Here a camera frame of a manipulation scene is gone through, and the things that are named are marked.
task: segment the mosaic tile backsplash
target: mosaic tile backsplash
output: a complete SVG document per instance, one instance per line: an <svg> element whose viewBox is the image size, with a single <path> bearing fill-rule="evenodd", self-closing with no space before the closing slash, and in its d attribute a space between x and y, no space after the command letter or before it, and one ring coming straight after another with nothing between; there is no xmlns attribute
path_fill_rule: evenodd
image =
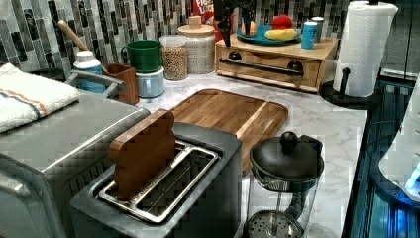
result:
<svg viewBox="0 0 420 238"><path fill-rule="evenodd" d="M23 71L63 68L66 76L79 51L56 24L64 20L103 63L123 62L128 42L176 34L188 23L189 0L1 0L0 63ZM300 29L313 16L325 18L323 35L341 37L349 0L258 0L256 23L288 14ZM240 27L236 11L236 23Z"/></svg>

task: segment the striped towel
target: striped towel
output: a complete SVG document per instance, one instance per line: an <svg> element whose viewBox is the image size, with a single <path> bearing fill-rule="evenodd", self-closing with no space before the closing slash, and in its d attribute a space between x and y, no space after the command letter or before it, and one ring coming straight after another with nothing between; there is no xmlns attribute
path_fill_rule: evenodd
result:
<svg viewBox="0 0 420 238"><path fill-rule="evenodd" d="M7 63L0 67L0 133L45 117L78 99L76 88L22 72Z"/></svg>

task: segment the green cup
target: green cup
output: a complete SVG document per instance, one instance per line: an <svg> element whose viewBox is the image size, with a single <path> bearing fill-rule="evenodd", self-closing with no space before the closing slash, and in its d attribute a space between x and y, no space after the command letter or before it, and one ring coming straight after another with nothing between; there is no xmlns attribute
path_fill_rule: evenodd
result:
<svg viewBox="0 0 420 238"><path fill-rule="evenodd" d="M139 40L121 48L121 57L130 62L137 72L155 72L161 68L161 45L159 41Z"/></svg>

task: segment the spice jar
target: spice jar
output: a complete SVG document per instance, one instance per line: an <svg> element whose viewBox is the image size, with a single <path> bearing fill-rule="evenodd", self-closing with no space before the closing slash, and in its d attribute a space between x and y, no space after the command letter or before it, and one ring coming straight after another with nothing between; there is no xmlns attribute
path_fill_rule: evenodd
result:
<svg viewBox="0 0 420 238"><path fill-rule="evenodd" d="M188 54L188 73L203 74L214 70L216 37L212 26L201 23L192 25L191 20L195 17L190 17L189 25L180 26L178 33L187 38L185 46Z"/></svg>
<svg viewBox="0 0 420 238"><path fill-rule="evenodd" d="M163 61L164 77L169 80L183 80L188 76L187 51L184 36L163 36L161 43L161 57Z"/></svg>

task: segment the wooden bread box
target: wooden bread box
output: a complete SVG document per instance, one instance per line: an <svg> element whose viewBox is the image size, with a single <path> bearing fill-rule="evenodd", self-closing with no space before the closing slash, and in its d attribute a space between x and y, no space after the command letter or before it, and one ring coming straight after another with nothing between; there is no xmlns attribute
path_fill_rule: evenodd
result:
<svg viewBox="0 0 420 238"><path fill-rule="evenodd" d="M307 92L318 89L333 72L337 39L324 38L313 50L300 42L283 46L257 46L231 35L231 46L216 43L215 71L218 74Z"/></svg>

